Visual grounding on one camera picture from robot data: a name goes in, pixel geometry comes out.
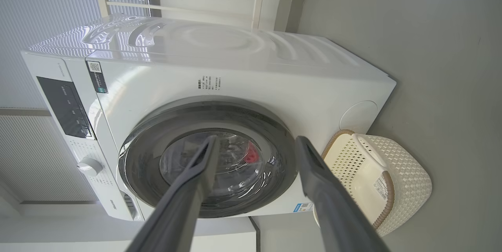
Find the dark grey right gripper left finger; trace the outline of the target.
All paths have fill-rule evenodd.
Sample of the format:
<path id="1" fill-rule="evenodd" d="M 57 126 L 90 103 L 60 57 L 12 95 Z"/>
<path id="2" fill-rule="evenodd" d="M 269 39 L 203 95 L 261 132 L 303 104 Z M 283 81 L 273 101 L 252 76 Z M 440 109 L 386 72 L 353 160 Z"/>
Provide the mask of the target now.
<path id="1" fill-rule="evenodd" d="M 190 252 L 202 202 L 212 191 L 219 138 L 208 137 L 125 252 Z"/>

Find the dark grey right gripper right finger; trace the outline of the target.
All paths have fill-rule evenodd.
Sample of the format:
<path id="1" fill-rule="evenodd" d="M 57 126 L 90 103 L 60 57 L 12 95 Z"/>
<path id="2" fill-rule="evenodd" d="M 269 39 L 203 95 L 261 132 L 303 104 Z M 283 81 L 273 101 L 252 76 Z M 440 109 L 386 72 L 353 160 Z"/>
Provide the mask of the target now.
<path id="1" fill-rule="evenodd" d="M 391 252 L 308 138 L 295 139 L 303 193 L 315 206 L 326 252 Z"/>

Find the black round washer door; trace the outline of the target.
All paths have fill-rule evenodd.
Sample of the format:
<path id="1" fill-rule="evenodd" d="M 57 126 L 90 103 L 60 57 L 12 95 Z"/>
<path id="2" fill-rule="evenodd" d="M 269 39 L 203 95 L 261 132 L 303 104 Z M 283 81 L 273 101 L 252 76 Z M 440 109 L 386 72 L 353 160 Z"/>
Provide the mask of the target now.
<path id="1" fill-rule="evenodd" d="M 227 96 L 176 100 L 147 115 L 124 141 L 118 169 L 138 199 L 155 207 L 200 145 L 219 138 L 218 166 L 201 218 L 231 217 L 262 208 L 294 182 L 294 139 L 273 112 Z M 249 141 L 260 154 L 244 161 Z"/>

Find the red and white garment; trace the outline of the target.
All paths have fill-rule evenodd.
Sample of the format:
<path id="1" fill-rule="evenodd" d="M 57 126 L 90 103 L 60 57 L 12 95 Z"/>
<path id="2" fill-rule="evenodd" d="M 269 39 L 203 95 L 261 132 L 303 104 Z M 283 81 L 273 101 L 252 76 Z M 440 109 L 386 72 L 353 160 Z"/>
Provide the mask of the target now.
<path id="1" fill-rule="evenodd" d="M 247 164 L 254 164 L 260 159 L 260 154 L 258 153 L 258 150 L 255 146 L 255 144 L 251 141 L 249 141 L 247 149 L 246 149 L 246 154 L 244 156 L 244 161 Z"/>

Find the white printed barcode label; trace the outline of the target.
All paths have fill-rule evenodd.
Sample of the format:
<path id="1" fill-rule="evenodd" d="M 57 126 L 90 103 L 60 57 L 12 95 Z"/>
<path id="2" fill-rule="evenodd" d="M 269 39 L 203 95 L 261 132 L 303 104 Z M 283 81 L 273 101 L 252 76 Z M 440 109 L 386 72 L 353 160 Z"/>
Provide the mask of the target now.
<path id="1" fill-rule="evenodd" d="M 388 188 L 387 183 L 383 175 L 378 177 L 378 179 L 373 184 L 375 190 L 378 194 L 385 200 L 388 200 Z"/>

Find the cream perforated laundry basket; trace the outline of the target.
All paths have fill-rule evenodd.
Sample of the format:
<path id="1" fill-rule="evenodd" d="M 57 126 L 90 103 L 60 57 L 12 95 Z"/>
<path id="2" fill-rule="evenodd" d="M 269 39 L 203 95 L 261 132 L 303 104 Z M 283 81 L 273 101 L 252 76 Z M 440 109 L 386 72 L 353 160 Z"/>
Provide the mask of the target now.
<path id="1" fill-rule="evenodd" d="M 425 169 L 389 138 L 342 129 L 330 139 L 321 157 L 379 236 L 408 221 L 432 193 Z M 387 201 L 373 186 L 381 175 L 387 183 Z"/>

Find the white washing machine body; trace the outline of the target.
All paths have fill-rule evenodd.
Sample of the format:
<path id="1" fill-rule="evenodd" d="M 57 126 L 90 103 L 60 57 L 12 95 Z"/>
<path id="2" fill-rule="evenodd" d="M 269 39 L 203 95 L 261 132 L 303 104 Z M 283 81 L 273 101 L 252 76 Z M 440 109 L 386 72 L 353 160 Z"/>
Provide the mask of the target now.
<path id="1" fill-rule="evenodd" d="M 85 157 L 102 164 L 96 177 L 83 174 L 98 200 L 102 186 L 116 185 L 136 200 L 145 220 L 155 207 L 127 188 L 118 164 L 124 141 L 154 110 L 197 96 L 247 100 L 278 116 L 294 141 L 308 137 L 321 153 L 350 107 L 371 100 L 380 112 L 396 86 L 388 74 L 324 37 L 152 16 L 107 16 L 21 55 L 76 164 Z M 108 93 L 96 93 L 86 61 L 100 62 Z M 198 89 L 203 75 L 221 77 L 221 90 Z M 73 82 L 95 140 L 63 132 L 36 77 Z M 296 164 L 298 175 L 285 193 L 235 216 L 294 213 L 297 204 L 311 202 Z"/>

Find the white detergent drawer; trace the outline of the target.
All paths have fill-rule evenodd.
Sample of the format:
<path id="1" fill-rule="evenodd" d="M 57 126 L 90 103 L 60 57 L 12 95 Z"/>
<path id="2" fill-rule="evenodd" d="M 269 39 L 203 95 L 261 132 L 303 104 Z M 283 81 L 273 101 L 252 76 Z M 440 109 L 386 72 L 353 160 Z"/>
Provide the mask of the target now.
<path id="1" fill-rule="evenodd" d="M 145 221 L 136 200 L 116 185 L 102 186 L 99 200 L 106 213 L 113 218 L 125 221 Z"/>

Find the round drain filter cover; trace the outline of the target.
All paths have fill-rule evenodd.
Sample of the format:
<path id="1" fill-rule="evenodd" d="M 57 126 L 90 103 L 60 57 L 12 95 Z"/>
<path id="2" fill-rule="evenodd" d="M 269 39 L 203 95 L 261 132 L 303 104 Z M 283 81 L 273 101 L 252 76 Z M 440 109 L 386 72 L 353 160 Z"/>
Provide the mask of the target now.
<path id="1" fill-rule="evenodd" d="M 366 134 L 378 116 L 378 106 L 371 100 L 364 100 L 350 107 L 339 121 L 339 129 Z"/>

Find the white control knob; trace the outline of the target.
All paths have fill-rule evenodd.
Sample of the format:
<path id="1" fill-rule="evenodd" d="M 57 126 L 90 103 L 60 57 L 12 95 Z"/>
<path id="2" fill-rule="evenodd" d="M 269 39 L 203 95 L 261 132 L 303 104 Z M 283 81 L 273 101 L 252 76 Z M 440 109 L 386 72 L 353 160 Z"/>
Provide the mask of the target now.
<path id="1" fill-rule="evenodd" d="M 103 170 L 103 166 L 99 161 L 85 157 L 77 163 L 77 169 L 88 177 L 96 177 Z"/>

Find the printed text notice label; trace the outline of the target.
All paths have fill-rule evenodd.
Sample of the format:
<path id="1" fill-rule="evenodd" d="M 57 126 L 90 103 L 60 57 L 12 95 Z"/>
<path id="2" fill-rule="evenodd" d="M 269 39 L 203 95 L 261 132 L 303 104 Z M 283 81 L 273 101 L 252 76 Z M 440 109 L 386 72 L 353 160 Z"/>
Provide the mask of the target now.
<path id="1" fill-rule="evenodd" d="M 203 75 L 198 79 L 197 87 L 200 90 L 221 90 L 221 77 Z"/>

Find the black control display panel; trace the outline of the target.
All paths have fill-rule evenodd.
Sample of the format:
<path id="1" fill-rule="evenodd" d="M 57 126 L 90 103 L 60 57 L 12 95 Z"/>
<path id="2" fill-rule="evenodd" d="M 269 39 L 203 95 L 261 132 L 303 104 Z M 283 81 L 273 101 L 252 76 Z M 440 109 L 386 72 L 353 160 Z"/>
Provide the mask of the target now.
<path id="1" fill-rule="evenodd" d="M 95 134 L 73 82 L 36 77 L 66 135 L 93 139 Z"/>

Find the black QR code sticker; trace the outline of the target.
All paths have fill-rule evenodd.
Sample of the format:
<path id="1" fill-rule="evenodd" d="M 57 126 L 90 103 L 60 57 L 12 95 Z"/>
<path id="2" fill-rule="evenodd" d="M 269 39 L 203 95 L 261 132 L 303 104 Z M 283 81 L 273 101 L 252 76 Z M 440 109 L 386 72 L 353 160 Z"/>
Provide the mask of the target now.
<path id="1" fill-rule="evenodd" d="M 108 93 L 108 88 L 102 72 L 102 66 L 98 61 L 86 61 L 87 69 L 96 93 Z"/>

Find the white pleated window blind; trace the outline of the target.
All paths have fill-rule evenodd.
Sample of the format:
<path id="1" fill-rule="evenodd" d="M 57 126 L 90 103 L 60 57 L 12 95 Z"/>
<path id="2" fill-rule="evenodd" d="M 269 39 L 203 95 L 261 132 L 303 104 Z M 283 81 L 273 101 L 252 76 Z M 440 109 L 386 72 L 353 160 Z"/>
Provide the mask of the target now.
<path id="1" fill-rule="evenodd" d="M 25 202 L 98 200 L 51 117 L 0 116 L 0 182 Z"/>
<path id="2" fill-rule="evenodd" d="M 98 0 L 0 0 L 0 108 L 45 109 L 20 52 L 99 18 Z"/>

